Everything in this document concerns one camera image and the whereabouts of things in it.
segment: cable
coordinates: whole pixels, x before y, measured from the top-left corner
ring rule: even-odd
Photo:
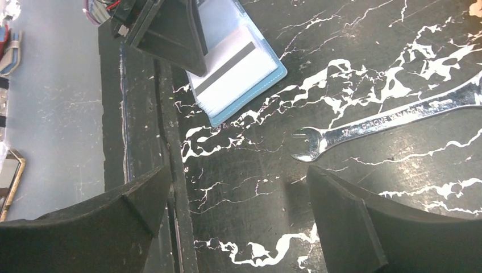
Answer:
[[[117,7],[120,2],[121,2],[121,0],[115,1],[115,3],[113,3],[112,5],[107,6],[107,10],[108,10],[108,11],[111,11],[113,8]]]
[[[89,8],[89,0],[84,0],[84,13],[85,13],[85,16],[87,16],[88,20],[95,24],[95,25],[100,25],[101,23],[99,21],[96,20],[96,18],[94,18],[92,16],[92,14],[90,13],[90,8]]]
[[[104,5],[112,5],[113,1],[106,2],[104,0],[96,0],[97,2],[104,4]]]

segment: card holder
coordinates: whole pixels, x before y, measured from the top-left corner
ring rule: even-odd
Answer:
[[[237,0],[201,1],[199,12],[207,74],[188,78],[198,106],[219,126],[287,70]]]

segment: wrench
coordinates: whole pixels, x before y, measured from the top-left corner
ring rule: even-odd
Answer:
[[[360,119],[333,129],[303,127],[293,132],[294,138],[306,138],[308,152],[292,154],[302,162],[313,162],[328,149],[356,138],[392,129],[410,122],[433,117],[448,111],[482,104],[482,72],[459,87],[442,94],[400,106],[368,118]]]

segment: gold mirror frame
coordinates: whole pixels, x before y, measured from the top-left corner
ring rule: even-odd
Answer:
[[[18,161],[18,166],[14,174],[13,180],[9,187],[9,193],[7,194],[5,201],[0,209],[0,222],[4,221],[7,217],[7,212],[9,211],[10,205],[14,201],[15,192],[20,183],[20,178],[22,177],[23,170],[25,169],[25,158],[15,149],[10,149],[8,151],[6,159],[16,159]]]

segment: white card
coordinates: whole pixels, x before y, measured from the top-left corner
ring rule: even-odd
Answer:
[[[198,105],[217,115],[276,69],[249,29],[241,26],[206,56],[207,74],[189,74]]]

